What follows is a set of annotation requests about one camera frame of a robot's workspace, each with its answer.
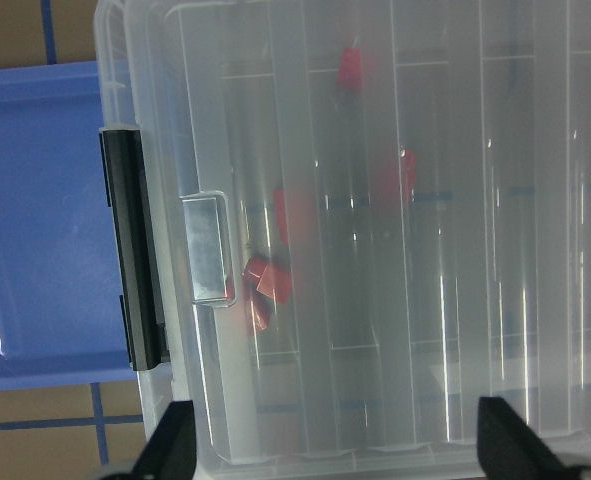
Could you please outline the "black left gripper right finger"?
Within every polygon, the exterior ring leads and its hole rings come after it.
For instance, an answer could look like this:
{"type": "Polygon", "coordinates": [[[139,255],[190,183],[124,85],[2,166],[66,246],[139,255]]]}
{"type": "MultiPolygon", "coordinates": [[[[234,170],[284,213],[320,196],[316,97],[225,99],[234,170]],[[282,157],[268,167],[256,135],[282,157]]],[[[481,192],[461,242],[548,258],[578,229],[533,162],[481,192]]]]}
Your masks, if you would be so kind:
{"type": "Polygon", "coordinates": [[[580,479],[501,397],[480,397],[477,459],[487,479],[580,479]]]}

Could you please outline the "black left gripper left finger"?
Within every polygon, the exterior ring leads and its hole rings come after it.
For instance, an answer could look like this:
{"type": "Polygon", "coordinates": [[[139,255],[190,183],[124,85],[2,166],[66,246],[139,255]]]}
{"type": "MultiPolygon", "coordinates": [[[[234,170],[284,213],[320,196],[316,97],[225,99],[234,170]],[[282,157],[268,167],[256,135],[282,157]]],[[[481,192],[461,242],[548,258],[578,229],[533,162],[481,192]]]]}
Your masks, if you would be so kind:
{"type": "Polygon", "coordinates": [[[194,405],[190,400],[173,401],[130,475],[134,479],[192,479],[197,467],[194,405]]]}

